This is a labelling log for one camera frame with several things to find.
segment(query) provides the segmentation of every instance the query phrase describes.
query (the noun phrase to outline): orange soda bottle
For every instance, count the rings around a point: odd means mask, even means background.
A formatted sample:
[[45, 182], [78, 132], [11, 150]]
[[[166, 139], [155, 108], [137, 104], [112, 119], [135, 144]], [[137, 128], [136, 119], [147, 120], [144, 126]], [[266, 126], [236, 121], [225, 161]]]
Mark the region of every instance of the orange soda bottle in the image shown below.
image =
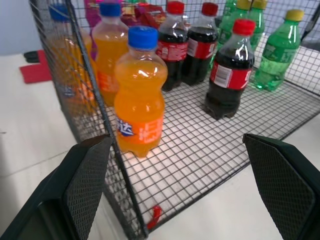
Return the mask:
[[119, 91], [114, 100], [116, 139], [123, 152], [143, 158], [158, 146], [165, 101], [161, 87], [168, 76], [165, 62], [156, 55], [158, 31], [134, 26], [128, 32], [129, 53], [115, 66]]
[[[53, 62], [53, 75], [55, 75], [58, 92], [61, 93], [65, 107], [71, 116], [92, 114], [97, 104], [92, 92], [90, 77], [84, 68], [78, 41], [72, 31], [67, 7], [62, 3], [51, 4], [49, 12], [54, 21], [54, 35], [48, 40], [54, 57], [56, 57]], [[90, 57], [91, 37], [83, 29], [80, 29], [80, 32]], [[90, 63], [96, 74], [96, 64], [91, 57]]]
[[115, 78], [117, 60], [128, 52], [128, 27], [121, 19], [119, 3], [99, 4], [101, 21], [93, 28], [92, 37], [97, 46], [98, 85], [104, 102], [113, 106], [119, 84]]

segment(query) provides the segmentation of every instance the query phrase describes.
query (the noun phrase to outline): white table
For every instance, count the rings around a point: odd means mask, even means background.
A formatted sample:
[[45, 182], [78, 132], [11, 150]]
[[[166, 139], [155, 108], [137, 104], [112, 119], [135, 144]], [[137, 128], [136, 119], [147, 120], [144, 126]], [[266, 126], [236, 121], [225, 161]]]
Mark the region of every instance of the white table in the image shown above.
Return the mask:
[[[22, 55], [0, 57], [0, 234], [76, 141], [52, 82], [26, 85]], [[320, 115], [285, 139], [320, 169]], [[125, 239], [104, 196], [89, 239]], [[281, 240], [248, 166], [159, 227], [152, 240]]]

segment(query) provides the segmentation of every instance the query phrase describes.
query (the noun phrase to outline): red plastic clip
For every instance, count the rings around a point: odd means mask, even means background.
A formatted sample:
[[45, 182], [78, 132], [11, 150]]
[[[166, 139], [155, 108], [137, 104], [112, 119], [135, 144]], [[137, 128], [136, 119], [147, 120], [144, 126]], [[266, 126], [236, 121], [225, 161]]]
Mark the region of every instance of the red plastic clip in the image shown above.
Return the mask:
[[159, 205], [154, 206], [152, 210], [153, 210], [153, 217], [150, 220], [150, 222], [146, 225], [148, 230], [153, 229], [156, 226], [162, 214], [162, 208]]

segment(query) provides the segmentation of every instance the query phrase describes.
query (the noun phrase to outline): black wire rack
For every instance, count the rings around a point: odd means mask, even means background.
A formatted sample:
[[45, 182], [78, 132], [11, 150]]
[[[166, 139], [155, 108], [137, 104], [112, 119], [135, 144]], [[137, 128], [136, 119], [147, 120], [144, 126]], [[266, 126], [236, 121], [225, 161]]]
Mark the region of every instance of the black wire rack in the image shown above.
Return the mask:
[[[114, 136], [117, 124], [114, 109], [104, 105], [80, 32], [80, 27], [88, 32], [92, 30], [89, 19], [92, 15], [87, 10], [98, 12], [96, 0], [29, 1], [61, 109], [76, 140], [102, 134], [109, 134], [113, 139], [104, 194], [129, 239], [148, 237], [149, 232], [246, 167], [249, 159], [242, 143], [244, 133], [281, 140], [320, 113], [320, 53], [301, 46], [286, 72], [285, 83], [275, 92], [259, 91], [249, 84], [237, 114], [231, 119], [216, 121], [204, 112], [208, 80], [191, 87], [183, 83], [163, 93], [166, 105], [159, 146], [146, 158], [120, 152]], [[165, 0], [148, 2], [166, 9]], [[190, 24], [198, 18], [203, 2], [207, 1], [184, 0]], [[222, 15], [225, 1], [215, 2]], [[56, 3], [66, 4], [71, 28], [57, 26], [51, 20], [49, 8]], [[318, 4], [317, 0], [281, 3], [269, 0], [264, 11], [265, 35], [255, 52], [255, 67], [259, 67], [268, 35], [283, 22], [286, 11], [305, 11], [299, 25], [303, 33]], [[317, 22], [307, 39], [316, 41], [319, 33]], [[65, 34], [74, 39], [77, 49], [68, 44], [63, 50], [57, 49], [57, 41]], [[80, 104], [66, 99], [61, 79], [77, 92]], [[162, 214], [157, 225], [147, 229], [154, 206], [160, 206]]]

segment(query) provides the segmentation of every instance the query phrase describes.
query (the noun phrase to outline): cola bottle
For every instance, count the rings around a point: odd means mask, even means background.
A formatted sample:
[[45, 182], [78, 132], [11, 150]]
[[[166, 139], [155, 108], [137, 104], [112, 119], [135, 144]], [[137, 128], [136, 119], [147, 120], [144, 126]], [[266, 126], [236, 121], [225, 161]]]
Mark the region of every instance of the cola bottle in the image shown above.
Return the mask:
[[198, 21], [188, 31], [188, 50], [182, 65], [182, 81], [188, 85], [204, 81], [218, 40], [215, 25], [218, 5], [205, 2]]
[[168, 68], [168, 77], [162, 86], [170, 91], [182, 81], [182, 64], [187, 56], [187, 29], [183, 22], [184, 3], [170, 1], [167, 4], [167, 17], [158, 30], [158, 48], [156, 54], [164, 60]]
[[252, 20], [237, 19], [231, 38], [215, 55], [204, 105], [205, 111], [216, 120], [224, 116], [231, 118], [238, 110], [255, 63], [250, 44], [255, 27]]

